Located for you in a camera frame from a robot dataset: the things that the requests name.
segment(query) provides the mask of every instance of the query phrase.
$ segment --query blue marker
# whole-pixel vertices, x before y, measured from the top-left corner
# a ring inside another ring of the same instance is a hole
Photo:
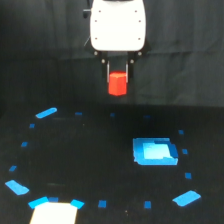
[[[186,178],[186,179],[192,179],[192,177],[191,177],[191,173],[185,173],[185,178]]]
[[[182,153],[183,153],[184,155],[187,155],[187,154],[188,154],[187,149],[182,149]]]
[[[106,201],[99,201],[98,207],[99,208],[106,208],[107,202]]]
[[[17,166],[11,166],[11,168],[9,169],[10,172],[15,171],[15,169],[17,168]]]
[[[30,124],[30,128],[34,128],[35,127],[35,124]]]
[[[82,208],[85,203],[77,200],[72,200],[71,205],[77,207],[78,209]]]
[[[39,198],[35,201],[31,201],[28,203],[28,205],[30,206],[30,208],[34,209],[36,206],[41,205],[43,203],[49,202],[47,197],[43,197],[43,198]]]
[[[151,209],[151,201],[145,201],[144,208]]]
[[[23,142],[21,147],[27,147],[27,145],[28,145],[28,142]]]
[[[48,110],[45,110],[45,111],[37,114],[36,117],[39,119],[42,119],[42,118],[47,117],[55,112],[57,112],[57,108],[50,108]]]
[[[176,202],[179,206],[183,207],[199,198],[201,198],[200,194],[197,194],[194,191],[188,191],[185,194],[182,194],[179,197],[174,198],[173,201]]]
[[[29,192],[29,189],[18,184],[16,181],[11,180],[5,183],[5,185],[10,188],[15,194],[23,195]]]

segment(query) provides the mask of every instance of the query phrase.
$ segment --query blue dot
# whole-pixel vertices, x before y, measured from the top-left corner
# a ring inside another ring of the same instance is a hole
[[[184,131],[183,130],[179,130],[179,134],[180,135],[184,135]]]
[[[192,179],[192,178],[191,178],[191,173],[185,173],[185,178],[186,178],[186,179]]]
[[[30,128],[34,128],[35,127],[35,124],[30,124]]]
[[[188,154],[187,149],[182,149],[182,152],[183,152],[184,155],[187,155]]]
[[[26,147],[27,145],[28,145],[28,142],[23,142],[21,146]]]
[[[151,208],[151,201],[145,201],[144,208],[150,209]]]
[[[99,201],[98,207],[99,208],[106,208],[107,202],[106,201]]]

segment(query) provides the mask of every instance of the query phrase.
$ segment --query blue shape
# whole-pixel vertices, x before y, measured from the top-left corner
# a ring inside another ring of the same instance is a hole
[[[143,150],[145,159],[171,158],[166,144],[143,143]]]
[[[34,128],[35,127],[35,124],[30,124],[30,128]]]
[[[186,178],[186,179],[192,179],[192,178],[191,178],[191,173],[185,173],[185,178]]]
[[[75,115],[82,116],[82,112],[76,112]]]
[[[143,117],[149,119],[151,116],[150,115],[144,115]]]
[[[37,118],[41,119],[41,118],[44,118],[44,117],[47,117],[53,113],[57,112],[57,108],[50,108],[48,110],[45,110],[39,114],[36,115]]]
[[[99,208],[106,208],[107,202],[106,201],[99,201],[98,207]]]
[[[72,200],[71,205],[77,207],[78,209],[82,208],[82,206],[84,205],[84,202],[81,201],[77,201],[77,200]]]
[[[17,195],[23,195],[23,194],[26,194],[29,191],[28,188],[18,184],[14,180],[6,182],[5,185],[7,187],[9,187]]]
[[[27,145],[28,145],[28,142],[23,142],[21,147],[27,147]]]
[[[9,169],[10,172],[15,171],[15,169],[17,168],[17,166],[11,166],[11,168]]]
[[[180,135],[184,135],[184,131],[183,130],[179,130],[179,134]]]
[[[144,208],[150,209],[151,208],[151,201],[145,201]]]
[[[179,206],[183,207],[199,198],[201,198],[200,194],[197,194],[194,191],[188,191],[185,194],[182,194],[177,198],[174,198],[173,201],[176,202]]]
[[[182,149],[182,152],[183,152],[184,155],[187,155],[188,154],[187,149]]]
[[[169,150],[170,150],[170,155],[173,158],[178,158],[178,152],[177,152],[177,148],[174,144],[168,144]]]
[[[169,138],[136,138],[133,139],[134,161],[139,165],[177,165],[178,158],[145,159],[143,143],[169,142]]]
[[[49,202],[58,202],[58,198],[49,198]]]
[[[30,208],[34,209],[35,207],[37,207],[38,205],[44,204],[46,202],[49,202],[47,197],[43,197],[43,198],[39,198],[35,201],[31,201],[28,203],[28,205],[30,206]]]

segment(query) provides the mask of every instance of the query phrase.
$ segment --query blue tape piece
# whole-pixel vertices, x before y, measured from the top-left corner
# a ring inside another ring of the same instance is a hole
[[[77,207],[78,209],[82,208],[85,203],[77,200],[72,200],[71,205]]]
[[[47,117],[53,113],[57,112],[57,108],[50,108],[48,110],[45,110],[39,114],[36,115],[37,118],[41,119],[41,118],[44,118],[44,117]]]
[[[28,142],[23,142],[21,147],[27,147],[27,145],[28,145]]]
[[[173,201],[176,202],[179,206],[183,207],[199,198],[201,198],[200,194],[194,191],[188,191],[185,194],[182,194],[179,197],[174,198]]]
[[[145,158],[144,155],[144,147],[143,144],[152,144],[155,145],[155,142],[159,143],[169,141],[169,138],[137,138],[133,139],[133,151],[134,151],[134,161],[137,162],[139,165],[177,165],[178,158],[163,157],[157,159],[149,159]]]
[[[5,183],[7,187],[9,187],[15,194],[23,195],[29,192],[29,189],[18,184],[16,181],[11,180]]]
[[[99,208],[106,208],[107,202],[106,201],[99,201],[98,207]]]
[[[44,204],[46,202],[49,202],[47,197],[43,197],[43,198],[39,198],[35,201],[31,201],[28,203],[28,205],[30,206],[30,208],[34,209],[35,207],[37,207],[38,205]]]
[[[49,202],[58,202],[58,198],[54,198],[54,197],[51,197],[51,198],[48,198]]]
[[[30,124],[30,128],[34,128],[35,127],[35,124]]]
[[[76,112],[75,115],[82,116],[82,112]]]
[[[173,158],[178,158],[178,152],[177,152],[176,146],[174,144],[169,144],[168,147],[169,147],[169,150],[170,150],[170,155]]]
[[[184,155],[187,155],[188,154],[187,149],[182,149],[182,152],[183,152]]]
[[[17,166],[11,166],[11,168],[9,169],[10,172],[15,171],[15,169],[17,168]]]
[[[144,115],[143,117],[146,118],[146,119],[149,119],[151,116],[150,115]]]
[[[192,177],[191,177],[191,173],[185,173],[185,178],[186,178],[186,179],[192,179]]]
[[[151,201],[145,201],[144,208],[150,209],[151,208]]]
[[[179,134],[180,135],[184,135],[184,131],[183,130],[179,130]]]

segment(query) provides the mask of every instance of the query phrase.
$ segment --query blue square tile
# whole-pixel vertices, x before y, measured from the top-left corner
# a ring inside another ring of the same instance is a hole
[[[191,177],[191,173],[185,173],[185,178],[186,178],[186,179],[192,179],[192,177]]]
[[[144,208],[150,209],[151,208],[151,201],[145,201]]]
[[[179,134],[180,135],[184,135],[184,131],[183,130],[179,130]]]
[[[30,124],[30,128],[34,128],[35,127],[35,124]]]
[[[28,142],[23,142],[21,146],[26,147],[27,145],[28,145]]]
[[[184,155],[187,155],[188,154],[187,149],[182,149],[182,152],[183,152]]]
[[[98,207],[99,208],[106,208],[107,202],[106,201],[99,201]]]
[[[76,112],[75,115],[82,116],[82,112]]]
[[[15,171],[15,169],[17,168],[17,166],[11,166],[11,168],[9,169],[10,172]]]
[[[49,202],[58,202],[58,198],[48,198]]]
[[[77,200],[72,200],[71,205],[75,206],[76,208],[80,209],[83,207],[85,203]]]

